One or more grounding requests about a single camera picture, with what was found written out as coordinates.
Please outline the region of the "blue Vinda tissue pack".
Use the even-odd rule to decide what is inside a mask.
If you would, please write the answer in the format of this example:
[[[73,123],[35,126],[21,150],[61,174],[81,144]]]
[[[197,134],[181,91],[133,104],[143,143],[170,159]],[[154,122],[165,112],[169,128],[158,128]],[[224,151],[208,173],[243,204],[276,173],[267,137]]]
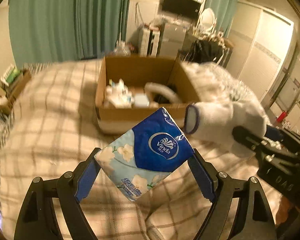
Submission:
[[[129,200],[136,201],[194,154],[184,133],[161,107],[95,154]]]

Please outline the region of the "white wardrobe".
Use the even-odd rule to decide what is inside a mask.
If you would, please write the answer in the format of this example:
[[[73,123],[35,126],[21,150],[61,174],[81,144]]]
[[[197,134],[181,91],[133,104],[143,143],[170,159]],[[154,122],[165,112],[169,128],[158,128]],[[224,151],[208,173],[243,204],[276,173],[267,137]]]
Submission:
[[[234,44],[226,70],[262,101],[288,54],[294,22],[277,12],[238,2],[229,40]]]

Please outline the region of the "bedside cardboard box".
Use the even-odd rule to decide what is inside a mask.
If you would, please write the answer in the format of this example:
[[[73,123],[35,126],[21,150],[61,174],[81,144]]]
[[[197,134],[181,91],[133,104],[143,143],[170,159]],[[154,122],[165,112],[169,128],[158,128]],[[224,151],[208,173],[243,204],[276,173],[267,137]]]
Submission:
[[[10,64],[0,78],[0,113],[10,115],[13,104],[31,79],[27,68],[18,69]]]

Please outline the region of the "white bear plush toy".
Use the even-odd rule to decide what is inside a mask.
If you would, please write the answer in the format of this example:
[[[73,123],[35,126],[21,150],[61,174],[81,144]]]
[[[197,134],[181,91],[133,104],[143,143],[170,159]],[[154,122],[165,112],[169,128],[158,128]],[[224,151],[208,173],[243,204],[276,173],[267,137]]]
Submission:
[[[132,92],[122,79],[115,83],[112,79],[106,85],[103,106],[105,108],[131,108],[133,103]]]

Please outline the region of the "black clothes on chair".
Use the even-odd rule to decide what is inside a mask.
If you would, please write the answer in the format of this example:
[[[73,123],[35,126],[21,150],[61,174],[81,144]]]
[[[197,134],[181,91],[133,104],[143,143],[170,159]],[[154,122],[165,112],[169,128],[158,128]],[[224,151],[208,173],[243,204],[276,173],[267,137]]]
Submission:
[[[195,40],[189,48],[178,51],[178,56],[181,61],[220,64],[227,50],[226,46],[219,41]]]

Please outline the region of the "black wall television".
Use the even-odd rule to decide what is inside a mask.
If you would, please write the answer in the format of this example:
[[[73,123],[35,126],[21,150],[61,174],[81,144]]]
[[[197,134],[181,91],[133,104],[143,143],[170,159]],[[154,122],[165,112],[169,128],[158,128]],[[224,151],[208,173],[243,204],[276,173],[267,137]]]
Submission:
[[[201,4],[195,0],[163,0],[162,11],[198,20]]]

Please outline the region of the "grey mini fridge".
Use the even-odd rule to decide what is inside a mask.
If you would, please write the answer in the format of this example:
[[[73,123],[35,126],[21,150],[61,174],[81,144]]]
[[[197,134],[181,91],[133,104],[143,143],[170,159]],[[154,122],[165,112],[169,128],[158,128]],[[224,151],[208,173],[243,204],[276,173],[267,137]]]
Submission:
[[[158,55],[175,58],[183,46],[186,31],[182,25],[164,23],[160,30]]]

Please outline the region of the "white curved tube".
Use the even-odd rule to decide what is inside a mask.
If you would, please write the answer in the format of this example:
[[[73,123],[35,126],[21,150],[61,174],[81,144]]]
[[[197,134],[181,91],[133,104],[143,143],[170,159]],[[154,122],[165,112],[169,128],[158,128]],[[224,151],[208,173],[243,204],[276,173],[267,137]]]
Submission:
[[[161,95],[170,103],[182,103],[181,98],[176,92],[159,83],[147,82],[145,84],[144,91],[152,101],[154,100],[155,95]]]

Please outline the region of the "white oval vanity mirror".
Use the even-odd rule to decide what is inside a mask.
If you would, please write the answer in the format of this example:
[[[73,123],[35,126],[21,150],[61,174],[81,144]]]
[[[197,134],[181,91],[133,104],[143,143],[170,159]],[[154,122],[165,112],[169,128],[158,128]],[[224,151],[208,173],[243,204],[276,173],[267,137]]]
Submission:
[[[204,9],[198,18],[197,28],[203,33],[212,32],[216,25],[217,18],[211,8]]]

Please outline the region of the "green right curtain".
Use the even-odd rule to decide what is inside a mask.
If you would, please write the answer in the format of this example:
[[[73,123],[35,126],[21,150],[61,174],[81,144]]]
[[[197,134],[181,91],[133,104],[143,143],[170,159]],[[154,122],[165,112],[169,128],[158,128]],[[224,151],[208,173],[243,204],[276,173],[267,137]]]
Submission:
[[[223,31],[225,37],[229,35],[232,19],[236,11],[238,0],[206,0],[205,8],[211,8],[217,19],[216,31]]]

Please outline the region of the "white knit glove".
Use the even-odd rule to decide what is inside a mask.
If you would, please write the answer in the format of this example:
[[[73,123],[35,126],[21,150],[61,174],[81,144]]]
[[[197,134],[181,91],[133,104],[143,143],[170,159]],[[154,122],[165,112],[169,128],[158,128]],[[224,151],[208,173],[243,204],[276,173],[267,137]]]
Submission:
[[[254,92],[213,62],[183,63],[182,67],[199,94],[199,101],[187,106],[185,134],[213,142],[238,157],[253,156],[235,142],[232,130],[243,126],[258,137],[265,135],[270,120]]]

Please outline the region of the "green window curtain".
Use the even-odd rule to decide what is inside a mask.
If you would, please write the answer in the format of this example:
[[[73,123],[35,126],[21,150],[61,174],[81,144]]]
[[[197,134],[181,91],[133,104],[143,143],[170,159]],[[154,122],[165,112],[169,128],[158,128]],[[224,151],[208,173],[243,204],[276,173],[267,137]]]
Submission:
[[[9,0],[15,63],[102,58],[126,36],[129,0]]]

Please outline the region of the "black item in box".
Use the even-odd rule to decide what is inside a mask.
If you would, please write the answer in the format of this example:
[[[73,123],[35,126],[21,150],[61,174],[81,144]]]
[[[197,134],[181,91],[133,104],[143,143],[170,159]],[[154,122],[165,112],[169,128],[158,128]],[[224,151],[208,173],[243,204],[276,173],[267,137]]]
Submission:
[[[151,97],[152,97],[152,100],[158,104],[170,104],[170,101],[168,100],[168,98],[164,97],[161,94],[152,93]]]

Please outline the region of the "clear water jug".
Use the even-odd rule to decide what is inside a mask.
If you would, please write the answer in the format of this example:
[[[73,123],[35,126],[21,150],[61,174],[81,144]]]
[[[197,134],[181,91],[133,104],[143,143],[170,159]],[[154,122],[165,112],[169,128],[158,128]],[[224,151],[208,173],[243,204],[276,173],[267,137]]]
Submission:
[[[130,56],[131,55],[129,46],[126,45],[125,41],[118,40],[116,42],[116,47],[113,50],[113,55],[115,55],[115,56]]]

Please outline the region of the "plaid bed blanket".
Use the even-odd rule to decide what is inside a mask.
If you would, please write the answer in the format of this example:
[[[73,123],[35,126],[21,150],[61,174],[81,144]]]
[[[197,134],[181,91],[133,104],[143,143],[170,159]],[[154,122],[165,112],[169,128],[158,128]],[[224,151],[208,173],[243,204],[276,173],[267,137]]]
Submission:
[[[169,79],[177,63],[149,57],[130,60],[140,61],[137,69],[145,67],[148,80],[155,75]],[[34,177],[60,177],[85,160],[94,148],[103,148],[114,140],[97,127],[95,94],[101,63],[29,64],[37,72],[15,103],[12,126],[0,150],[0,201],[7,239],[13,239],[22,202]],[[270,125],[255,94],[226,70],[213,63],[181,64],[178,69],[190,78],[200,100],[233,105],[253,100],[257,109],[253,124]],[[236,150],[227,151],[226,146],[203,139],[191,138],[190,143],[216,168],[230,175],[256,175],[256,160],[248,150],[242,148],[234,155]],[[99,239],[193,239],[209,207],[187,163],[136,202],[124,197],[101,171],[82,202]]]

